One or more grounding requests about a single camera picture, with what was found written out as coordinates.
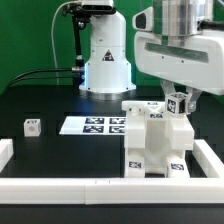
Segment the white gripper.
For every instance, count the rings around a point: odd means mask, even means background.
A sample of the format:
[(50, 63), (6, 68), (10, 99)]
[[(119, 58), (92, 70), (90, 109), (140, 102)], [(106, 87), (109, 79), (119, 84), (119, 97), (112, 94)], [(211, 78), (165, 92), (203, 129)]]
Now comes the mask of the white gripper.
[(202, 91), (224, 95), (224, 32), (204, 30), (175, 47), (163, 45), (158, 35), (138, 31), (134, 55), (139, 71), (162, 79), (166, 101), (174, 100), (174, 83), (188, 86), (188, 114), (196, 110)]

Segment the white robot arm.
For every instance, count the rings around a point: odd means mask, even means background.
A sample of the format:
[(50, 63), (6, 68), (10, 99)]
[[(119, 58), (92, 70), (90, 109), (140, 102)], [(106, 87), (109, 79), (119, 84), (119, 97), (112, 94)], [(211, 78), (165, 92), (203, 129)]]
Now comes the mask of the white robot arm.
[[(126, 22), (106, 13), (110, 1), (84, 2), (91, 18), (91, 54), (80, 89), (102, 96), (130, 91), (126, 60)], [(135, 64), (161, 80), (170, 94), (176, 83), (187, 87), (182, 110), (195, 110), (203, 92), (224, 95), (224, 24), (213, 20), (213, 0), (152, 0), (132, 20)]]

